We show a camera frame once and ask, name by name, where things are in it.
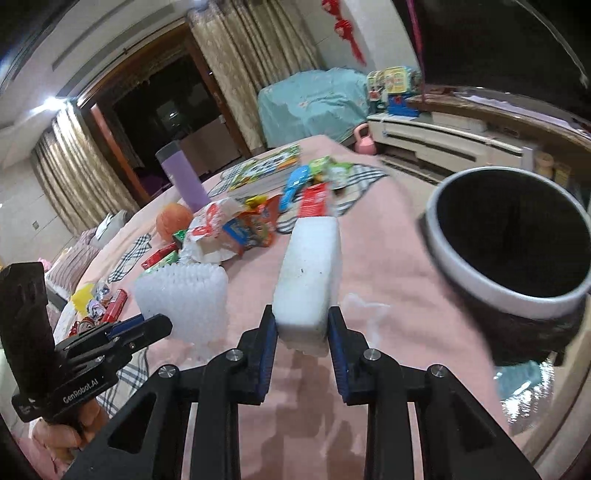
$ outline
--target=candy wrapper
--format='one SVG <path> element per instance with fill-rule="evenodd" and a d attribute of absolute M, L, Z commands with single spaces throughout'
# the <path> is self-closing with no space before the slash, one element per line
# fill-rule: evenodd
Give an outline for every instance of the candy wrapper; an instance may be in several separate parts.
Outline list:
<path fill-rule="evenodd" d="M 245 210 L 244 206 L 232 198 L 209 203 L 191 222 L 183 242 L 181 257 L 190 257 L 196 262 L 220 264 L 242 253 L 245 236 L 236 218 Z"/>
<path fill-rule="evenodd" d="M 107 282 L 103 280 L 101 280 L 95 285 L 94 289 L 92 290 L 92 293 L 95 299 L 101 302 L 103 306 L 106 306 L 113 297 L 113 293 L 107 285 Z"/>

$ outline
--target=ceiling light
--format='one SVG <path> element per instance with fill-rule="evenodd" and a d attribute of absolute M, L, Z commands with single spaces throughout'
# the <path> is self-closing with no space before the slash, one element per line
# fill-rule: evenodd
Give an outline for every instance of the ceiling light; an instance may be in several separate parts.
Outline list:
<path fill-rule="evenodd" d="M 57 112 L 58 110 L 63 110 L 66 108 L 66 102 L 55 97 L 49 97 L 47 100 L 45 100 L 45 102 L 43 102 L 43 107 L 45 110 L 53 110 Z"/>

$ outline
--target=yellow package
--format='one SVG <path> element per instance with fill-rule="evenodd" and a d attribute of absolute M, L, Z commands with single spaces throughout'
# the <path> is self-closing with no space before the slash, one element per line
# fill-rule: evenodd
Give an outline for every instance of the yellow package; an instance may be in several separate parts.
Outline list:
<path fill-rule="evenodd" d="M 82 288 L 76 290 L 76 293 L 72 295 L 70 300 L 74 304 L 74 308 L 78 313 L 80 313 L 83 317 L 88 315 L 86 311 L 86 306 L 88 302 L 90 302 L 94 297 L 92 295 L 92 290 L 94 289 L 95 285 L 92 283 L 87 283 Z"/>

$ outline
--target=black tv screen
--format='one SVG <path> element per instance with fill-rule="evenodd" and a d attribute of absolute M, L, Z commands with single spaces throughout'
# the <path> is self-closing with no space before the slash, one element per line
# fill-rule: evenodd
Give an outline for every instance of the black tv screen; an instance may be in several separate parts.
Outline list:
<path fill-rule="evenodd" d="M 417 46 L 406 0 L 392 0 Z M 578 0 L 414 0 L 425 81 L 525 95 L 591 121 L 591 29 Z"/>

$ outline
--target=human hand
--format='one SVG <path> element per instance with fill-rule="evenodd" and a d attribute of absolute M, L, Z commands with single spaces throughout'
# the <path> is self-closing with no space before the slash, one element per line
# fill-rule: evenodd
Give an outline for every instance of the human hand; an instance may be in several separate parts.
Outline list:
<path fill-rule="evenodd" d="M 82 436 L 68 425 L 49 425 L 41 419 L 33 428 L 33 438 L 51 450 L 52 454 L 66 463 L 74 459 L 70 449 L 84 448 L 107 424 L 109 416 L 96 400 L 85 404 L 78 414 Z"/>

